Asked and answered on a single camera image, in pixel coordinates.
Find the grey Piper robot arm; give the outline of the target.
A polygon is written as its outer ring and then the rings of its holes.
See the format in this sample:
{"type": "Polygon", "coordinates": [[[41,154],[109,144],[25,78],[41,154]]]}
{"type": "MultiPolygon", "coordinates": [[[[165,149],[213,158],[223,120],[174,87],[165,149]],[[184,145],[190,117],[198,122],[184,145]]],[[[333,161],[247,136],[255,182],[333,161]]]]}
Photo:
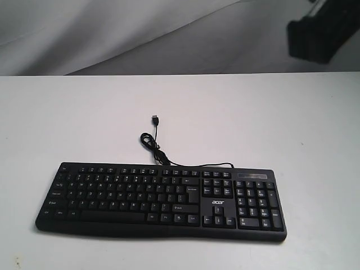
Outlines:
{"type": "Polygon", "coordinates": [[[328,64],[359,31],[359,1],[310,1],[312,8],[300,20],[287,24],[291,57],[328,64]]]}

